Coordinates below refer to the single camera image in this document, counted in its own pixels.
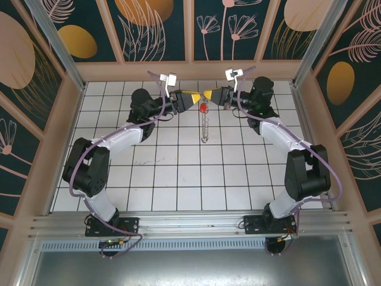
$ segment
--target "spring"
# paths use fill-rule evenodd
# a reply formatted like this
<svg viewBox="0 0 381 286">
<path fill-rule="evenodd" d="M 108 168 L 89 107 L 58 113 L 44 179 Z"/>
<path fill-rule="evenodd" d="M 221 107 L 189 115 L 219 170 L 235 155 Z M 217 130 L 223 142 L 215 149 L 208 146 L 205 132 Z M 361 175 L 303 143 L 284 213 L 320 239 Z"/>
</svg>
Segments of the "spring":
<svg viewBox="0 0 381 286">
<path fill-rule="evenodd" d="M 202 96 L 202 103 L 204 103 L 206 105 L 206 110 L 202 114 L 202 138 L 201 138 L 201 142 L 206 143 L 209 140 L 209 118 L 207 117 L 207 113 L 209 112 L 209 108 L 208 108 L 208 100 L 204 96 Z"/>
</svg>

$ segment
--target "enclosure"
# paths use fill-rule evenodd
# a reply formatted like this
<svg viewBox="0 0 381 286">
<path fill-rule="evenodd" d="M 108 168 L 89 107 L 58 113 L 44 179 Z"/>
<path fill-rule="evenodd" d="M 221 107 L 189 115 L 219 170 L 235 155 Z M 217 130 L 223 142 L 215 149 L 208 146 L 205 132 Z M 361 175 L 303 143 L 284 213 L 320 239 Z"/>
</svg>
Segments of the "enclosure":
<svg viewBox="0 0 381 286">
<path fill-rule="evenodd" d="M 380 14 L 379 0 L 2 1 L 4 285 L 277 285 L 284 275 L 292 285 L 381 283 Z M 123 126 L 135 90 L 159 98 L 147 71 L 177 74 L 170 92 L 203 95 L 234 85 L 226 69 L 252 66 L 242 91 L 260 76 L 274 82 L 270 106 L 300 140 L 325 146 L 341 198 L 331 175 L 317 198 L 332 202 L 303 204 L 292 248 L 266 256 L 267 236 L 240 222 L 285 189 L 287 154 L 243 112 L 211 100 L 202 142 L 201 97 L 110 160 L 105 192 L 121 217 L 139 218 L 143 240 L 121 262 L 103 261 L 98 244 L 109 238 L 85 236 L 88 207 L 62 179 L 75 141 Z M 271 266 L 250 273 L 258 260 Z M 112 275 L 65 280 L 73 261 Z M 287 273 L 287 263 L 307 274 Z"/>
</svg>

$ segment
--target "red object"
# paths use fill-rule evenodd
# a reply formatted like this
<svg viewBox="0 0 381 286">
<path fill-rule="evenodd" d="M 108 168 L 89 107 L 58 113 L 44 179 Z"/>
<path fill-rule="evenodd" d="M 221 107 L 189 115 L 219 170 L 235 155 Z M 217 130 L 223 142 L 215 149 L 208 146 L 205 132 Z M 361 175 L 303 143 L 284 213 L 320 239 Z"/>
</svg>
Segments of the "red object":
<svg viewBox="0 0 381 286">
<path fill-rule="evenodd" d="M 200 111 L 202 113 L 207 112 L 207 109 L 208 109 L 208 107 L 207 107 L 207 105 L 205 103 L 200 104 Z"/>
</svg>

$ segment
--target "white tile floor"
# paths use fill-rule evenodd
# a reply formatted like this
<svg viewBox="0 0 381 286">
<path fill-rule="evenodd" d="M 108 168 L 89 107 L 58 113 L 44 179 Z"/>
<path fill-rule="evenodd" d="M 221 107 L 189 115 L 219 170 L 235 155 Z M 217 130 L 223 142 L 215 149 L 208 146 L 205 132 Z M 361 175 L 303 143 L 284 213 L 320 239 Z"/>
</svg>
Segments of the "white tile floor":
<svg viewBox="0 0 381 286">
<path fill-rule="evenodd" d="M 226 81 L 180 81 L 173 89 L 203 93 Z M 245 90 L 252 83 L 245 83 Z M 126 122 L 131 94 L 145 88 L 154 97 L 154 82 L 91 82 L 83 100 L 73 142 L 99 138 Z M 288 82 L 275 82 L 272 106 L 284 124 L 302 138 Z M 284 188 L 286 157 L 237 119 L 232 111 L 209 103 L 209 141 L 200 143 L 198 105 L 159 122 L 151 137 L 111 160 L 106 191 L 121 211 L 261 210 Z M 321 209 L 308 203 L 305 209 Z M 86 210 L 60 181 L 52 211 Z"/>
</svg>

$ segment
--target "mounting plate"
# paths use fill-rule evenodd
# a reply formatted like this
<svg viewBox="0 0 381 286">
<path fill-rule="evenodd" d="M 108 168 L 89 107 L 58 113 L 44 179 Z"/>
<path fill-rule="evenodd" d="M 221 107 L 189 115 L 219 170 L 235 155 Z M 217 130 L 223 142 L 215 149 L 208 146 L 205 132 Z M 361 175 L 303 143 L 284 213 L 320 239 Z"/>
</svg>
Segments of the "mounting plate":
<svg viewBox="0 0 381 286">
<path fill-rule="evenodd" d="M 139 218 L 138 217 L 120 217 L 117 226 L 118 229 L 126 229 L 129 232 L 138 233 L 139 230 Z M 124 236 L 120 232 L 113 231 L 106 227 L 98 219 L 90 217 L 86 222 L 86 237 L 122 237 Z"/>
<path fill-rule="evenodd" d="M 275 219 L 269 228 L 265 227 L 263 216 L 244 216 L 246 234 L 287 234 L 287 226 L 296 232 L 294 216 Z"/>
</svg>

